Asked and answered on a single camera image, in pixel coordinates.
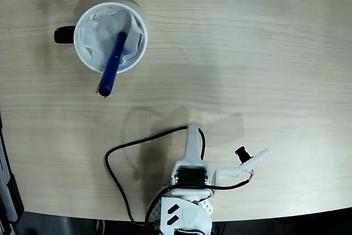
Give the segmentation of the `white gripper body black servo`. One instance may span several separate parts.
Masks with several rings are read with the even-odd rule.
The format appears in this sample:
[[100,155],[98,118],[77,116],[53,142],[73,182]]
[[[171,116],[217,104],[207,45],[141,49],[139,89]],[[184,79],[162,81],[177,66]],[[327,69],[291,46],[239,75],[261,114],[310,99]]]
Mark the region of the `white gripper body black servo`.
[[[171,184],[210,184],[210,168],[205,161],[179,160],[171,173]],[[209,189],[186,187],[170,191],[172,195],[210,195]]]

